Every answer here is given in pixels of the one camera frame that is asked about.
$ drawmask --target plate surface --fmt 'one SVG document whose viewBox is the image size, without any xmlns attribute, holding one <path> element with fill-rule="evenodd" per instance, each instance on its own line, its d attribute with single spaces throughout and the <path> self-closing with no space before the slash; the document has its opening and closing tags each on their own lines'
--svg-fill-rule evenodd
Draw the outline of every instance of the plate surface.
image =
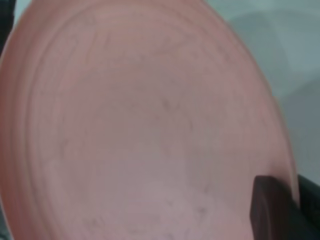
<svg viewBox="0 0 320 240">
<path fill-rule="evenodd" d="M 249 240 L 256 175 L 299 198 L 270 90 L 204 3 L 38 1 L 2 60 L 16 240 Z"/>
</svg>

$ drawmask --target plate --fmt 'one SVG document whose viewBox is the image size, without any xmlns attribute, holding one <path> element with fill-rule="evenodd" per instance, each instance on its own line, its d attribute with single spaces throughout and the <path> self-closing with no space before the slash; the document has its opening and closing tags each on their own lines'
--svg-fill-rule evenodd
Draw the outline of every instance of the plate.
<svg viewBox="0 0 320 240">
<path fill-rule="evenodd" d="M 16 240 L 253 239 L 257 175 L 298 202 L 269 87 L 201 1 L 33 2 L 0 79 Z"/>
</svg>

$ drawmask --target dark object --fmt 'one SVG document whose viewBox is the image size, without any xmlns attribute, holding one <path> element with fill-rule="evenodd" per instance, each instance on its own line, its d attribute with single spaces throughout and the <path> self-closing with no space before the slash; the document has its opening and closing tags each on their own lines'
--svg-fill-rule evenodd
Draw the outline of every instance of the dark object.
<svg viewBox="0 0 320 240">
<path fill-rule="evenodd" d="M 250 220 L 255 240 L 320 240 L 320 231 L 303 216 L 277 179 L 254 180 Z"/>
<path fill-rule="evenodd" d="M 320 231 L 320 187 L 299 176 L 299 190 L 301 212 Z"/>
<path fill-rule="evenodd" d="M 0 0 L 0 53 L 14 25 L 16 0 Z"/>
</svg>

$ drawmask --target ceramic plate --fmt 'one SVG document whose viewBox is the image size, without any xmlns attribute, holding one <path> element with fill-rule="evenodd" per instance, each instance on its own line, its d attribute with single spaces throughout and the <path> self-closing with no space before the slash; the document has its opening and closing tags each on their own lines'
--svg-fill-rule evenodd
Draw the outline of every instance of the ceramic plate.
<svg viewBox="0 0 320 240">
<path fill-rule="evenodd" d="M 15 240 L 250 240 L 256 175 L 299 197 L 261 72 L 201 1 L 33 2 L 0 116 Z"/>
</svg>

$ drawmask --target stain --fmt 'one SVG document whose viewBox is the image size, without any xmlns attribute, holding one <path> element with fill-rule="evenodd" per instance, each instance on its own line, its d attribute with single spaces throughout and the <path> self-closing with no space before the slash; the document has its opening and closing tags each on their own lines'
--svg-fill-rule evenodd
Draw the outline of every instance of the stain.
<svg viewBox="0 0 320 240">
<path fill-rule="evenodd" d="M 89 61 L 90 61 L 90 58 L 91 58 L 91 53 L 95 47 L 95 44 L 96 44 L 96 41 L 97 41 L 97 38 L 98 38 L 98 31 L 95 31 L 94 32 L 94 35 L 93 35 L 93 39 L 91 41 L 91 44 L 90 44 L 90 47 L 88 49 L 88 52 L 86 53 L 86 57 L 85 57 L 85 62 L 88 64 Z"/>
<path fill-rule="evenodd" d="M 106 39 L 105 39 L 104 45 L 103 45 L 105 50 L 110 46 L 110 43 L 111 43 L 111 33 L 109 32 L 106 36 Z"/>
<path fill-rule="evenodd" d="M 174 201 L 168 200 L 168 201 L 166 201 L 166 204 L 167 204 L 169 207 L 173 207 L 173 206 L 174 206 Z"/>
<path fill-rule="evenodd" d="M 170 105 L 170 102 L 167 99 L 163 99 L 162 100 L 162 106 L 167 112 L 171 111 L 171 105 Z"/>
<path fill-rule="evenodd" d="M 172 233 L 166 233 L 163 237 L 163 240 L 175 240 L 175 236 Z"/>
<path fill-rule="evenodd" d="M 208 183 L 205 187 L 204 187 L 204 190 L 203 190 L 203 193 L 205 195 L 208 195 L 210 192 L 210 183 Z"/>
<path fill-rule="evenodd" d="M 201 206 L 196 209 L 196 212 L 199 216 L 198 223 L 201 224 L 208 215 L 208 209 L 206 207 Z"/>
</svg>

